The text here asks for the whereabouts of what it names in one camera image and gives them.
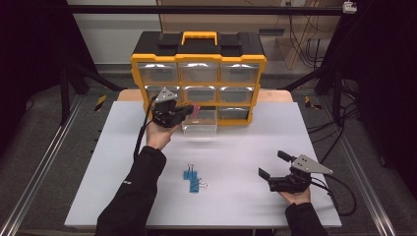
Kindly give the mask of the black metal stand frame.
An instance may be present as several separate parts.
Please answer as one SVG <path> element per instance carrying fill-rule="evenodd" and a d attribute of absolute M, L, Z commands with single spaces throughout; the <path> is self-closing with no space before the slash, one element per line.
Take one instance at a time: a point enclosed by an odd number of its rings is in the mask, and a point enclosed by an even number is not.
<path fill-rule="evenodd" d="M 341 73 L 333 66 L 322 66 L 321 68 L 307 74 L 301 79 L 285 86 L 283 90 L 293 91 L 306 84 L 312 79 L 318 79 L 315 92 L 318 95 L 326 95 L 332 89 L 332 111 L 331 116 L 338 126 L 341 126 L 340 100 L 341 100 Z"/>
<path fill-rule="evenodd" d="M 123 90 L 122 87 L 119 87 L 101 77 L 98 72 L 87 69 L 80 64 L 72 63 L 63 66 L 59 73 L 61 94 L 61 125 L 64 125 L 70 116 L 69 86 L 73 87 L 73 89 L 76 91 L 76 94 L 86 94 L 89 91 L 89 86 L 85 82 L 85 78 L 91 78 L 99 84 L 114 91 Z"/>

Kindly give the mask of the yellow black drawer organizer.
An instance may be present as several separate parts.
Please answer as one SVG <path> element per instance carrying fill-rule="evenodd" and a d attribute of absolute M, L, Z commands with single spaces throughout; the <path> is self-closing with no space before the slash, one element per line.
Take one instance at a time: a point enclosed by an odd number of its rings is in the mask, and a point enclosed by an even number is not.
<path fill-rule="evenodd" d="M 254 32 L 145 31 L 131 56 L 144 105 L 167 88 L 180 105 L 214 108 L 220 126 L 252 122 L 266 63 Z"/>

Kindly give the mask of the white table sheet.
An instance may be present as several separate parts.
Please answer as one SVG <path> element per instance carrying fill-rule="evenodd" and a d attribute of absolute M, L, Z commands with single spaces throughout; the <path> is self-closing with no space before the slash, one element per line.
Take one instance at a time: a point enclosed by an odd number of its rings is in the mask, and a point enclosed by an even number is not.
<path fill-rule="evenodd" d="M 99 137 L 65 223 L 93 228 L 133 163 L 133 150 L 144 120 L 139 102 L 116 101 Z M 166 166 L 148 220 L 154 229 L 277 228 L 286 225 L 286 202 L 270 191 L 259 168 L 285 176 L 289 165 L 278 158 L 315 152 L 299 107 L 294 102 L 260 102 L 247 127 L 220 127 L 216 136 L 193 141 L 175 133 L 163 152 Z M 207 183 L 197 194 L 183 179 L 188 164 Z"/>

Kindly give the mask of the wooden cabinet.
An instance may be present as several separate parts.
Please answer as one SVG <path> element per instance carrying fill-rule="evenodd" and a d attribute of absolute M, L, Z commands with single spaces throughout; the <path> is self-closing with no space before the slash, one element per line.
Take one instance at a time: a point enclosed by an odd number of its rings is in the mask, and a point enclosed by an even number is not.
<path fill-rule="evenodd" d="M 343 0 L 156 0 L 159 6 L 340 7 Z M 161 14 L 165 32 L 256 32 L 274 43 L 288 69 L 317 68 L 326 54 L 338 16 Z"/>

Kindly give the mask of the person's right hand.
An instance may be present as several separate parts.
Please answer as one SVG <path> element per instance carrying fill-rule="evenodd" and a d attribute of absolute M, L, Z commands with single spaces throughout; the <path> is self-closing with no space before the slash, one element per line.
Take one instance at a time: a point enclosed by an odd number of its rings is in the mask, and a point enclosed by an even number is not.
<path fill-rule="evenodd" d="M 311 192 L 309 189 L 300 193 L 291 194 L 287 192 L 279 192 L 279 194 L 286 200 L 286 202 L 290 206 L 293 204 L 301 205 L 301 204 L 309 203 L 311 201 Z"/>

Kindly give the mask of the person's left hand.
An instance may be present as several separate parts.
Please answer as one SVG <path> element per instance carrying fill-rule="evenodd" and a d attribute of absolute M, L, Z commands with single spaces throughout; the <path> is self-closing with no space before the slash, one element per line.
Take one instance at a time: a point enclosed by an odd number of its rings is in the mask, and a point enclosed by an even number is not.
<path fill-rule="evenodd" d="M 146 129 L 147 145 L 155 149 L 163 150 L 178 128 L 179 126 L 163 128 L 154 122 L 150 122 Z"/>

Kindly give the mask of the black curtain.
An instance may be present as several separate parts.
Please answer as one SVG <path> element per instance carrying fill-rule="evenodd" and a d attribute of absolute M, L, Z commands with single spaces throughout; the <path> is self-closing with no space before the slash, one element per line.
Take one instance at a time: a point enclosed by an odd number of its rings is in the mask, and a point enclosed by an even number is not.
<path fill-rule="evenodd" d="M 0 0 L 0 152 L 29 98 L 57 86 L 67 61 L 96 70 L 67 6 L 67 0 Z"/>
<path fill-rule="evenodd" d="M 359 85 L 359 107 L 379 151 L 417 188 L 417 0 L 351 0 L 351 37 L 339 68 Z"/>

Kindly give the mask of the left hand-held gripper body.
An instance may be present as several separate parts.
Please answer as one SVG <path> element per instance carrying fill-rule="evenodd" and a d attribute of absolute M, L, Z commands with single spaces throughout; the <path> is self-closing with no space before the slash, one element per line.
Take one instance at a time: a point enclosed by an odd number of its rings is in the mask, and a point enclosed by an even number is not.
<path fill-rule="evenodd" d="M 173 128 L 184 120 L 181 109 L 176 106 L 177 97 L 177 94 L 167 88 L 159 92 L 152 110 L 152 120 L 155 124 L 163 128 Z"/>

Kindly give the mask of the aluminium floor rail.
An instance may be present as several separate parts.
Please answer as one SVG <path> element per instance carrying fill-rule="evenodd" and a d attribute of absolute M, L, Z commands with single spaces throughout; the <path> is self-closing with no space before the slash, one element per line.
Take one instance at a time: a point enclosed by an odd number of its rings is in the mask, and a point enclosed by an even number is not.
<path fill-rule="evenodd" d="M 32 174 L 24 192 L 20 196 L 13 211 L 7 217 L 5 223 L 0 228 L 0 236 L 15 236 L 17 234 L 34 198 L 36 197 L 38 190 L 40 189 L 49 171 L 49 168 L 51 167 L 57 153 L 64 143 L 84 100 L 84 95 L 75 96 L 75 99 L 70 107 L 70 113 L 67 120 L 63 125 L 59 126 L 40 163 L 37 165 L 34 173 Z"/>
<path fill-rule="evenodd" d="M 327 163 L 330 160 L 333 162 L 341 160 L 342 165 L 349 169 L 352 178 L 355 181 L 355 185 L 361 194 L 363 202 L 366 205 L 376 228 L 378 229 L 379 235 L 397 236 L 394 227 L 392 226 L 392 223 L 388 218 L 387 213 L 379 197 L 377 196 L 377 193 L 375 192 L 370 179 L 368 178 L 368 175 L 365 172 L 365 169 L 361 166 L 358 156 L 354 152 L 353 146 L 345 134 L 345 121 L 350 117 L 351 114 L 357 113 L 356 108 L 354 108 L 354 103 L 345 105 L 343 109 L 340 108 L 341 126 L 338 126 L 331 116 L 332 101 L 330 101 L 328 98 L 321 97 L 320 102 L 322 103 L 327 116 L 331 118 L 330 123 L 332 124 L 334 131 L 337 134 L 337 138 L 333 144 L 341 152 L 340 157 L 329 157 L 329 150 L 327 156 L 323 158 L 323 162 Z"/>

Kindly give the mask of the blue binder clip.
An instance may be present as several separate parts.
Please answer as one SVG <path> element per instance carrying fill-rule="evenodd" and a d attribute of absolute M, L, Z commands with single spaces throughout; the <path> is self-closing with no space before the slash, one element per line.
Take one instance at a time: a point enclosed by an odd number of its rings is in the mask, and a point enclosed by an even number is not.
<path fill-rule="evenodd" d="M 183 179 L 184 180 L 192 180 L 195 178 L 195 171 L 194 171 L 194 164 L 189 163 L 188 169 L 183 172 Z"/>
<path fill-rule="evenodd" d="M 206 189 L 208 187 L 207 183 L 203 183 L 201 178 L 195 178 L 190 181 L 189 191 L 193 194 L 197 194 L 200 189 Z"/>

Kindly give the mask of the black metal crossbar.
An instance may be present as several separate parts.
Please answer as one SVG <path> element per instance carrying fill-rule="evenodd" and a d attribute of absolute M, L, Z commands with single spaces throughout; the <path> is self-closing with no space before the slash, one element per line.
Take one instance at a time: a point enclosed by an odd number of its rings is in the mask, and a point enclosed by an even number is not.
<path fill-rule="evenodd" d="M 246 7 L 246 6 L 124 6 L 69 5 L 74 14 L 188 14 L 188 15 L 294 15 L 341 16 L 341 7 Z"/>

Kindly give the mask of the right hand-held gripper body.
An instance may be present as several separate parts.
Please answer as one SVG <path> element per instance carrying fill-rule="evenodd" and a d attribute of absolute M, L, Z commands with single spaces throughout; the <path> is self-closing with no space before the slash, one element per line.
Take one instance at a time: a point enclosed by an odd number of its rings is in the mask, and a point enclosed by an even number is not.
<path fill-rule="evenodd" d="M 290 163 L 290 173 L 285 177 L 277 177 L 276 182 L 268 182 L 272 192 L 300 193 L 307 190 L 312 183 L 312 173 L 332 174 L 333 171 L 316 160 L 301 154 L 294 156 Z"/>

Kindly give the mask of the clear plastic drawer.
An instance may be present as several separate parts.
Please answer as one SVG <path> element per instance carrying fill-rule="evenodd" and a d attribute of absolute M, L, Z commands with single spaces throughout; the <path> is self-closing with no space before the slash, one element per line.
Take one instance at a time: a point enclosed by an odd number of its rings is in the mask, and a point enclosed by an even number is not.
<path fill-rule="evenodd" d="M 196 115 L 187 116 L 182 122 L 187 138 L 213 138 L 216 136 L 217 115 L 215 110 L 200 110 Z"/>

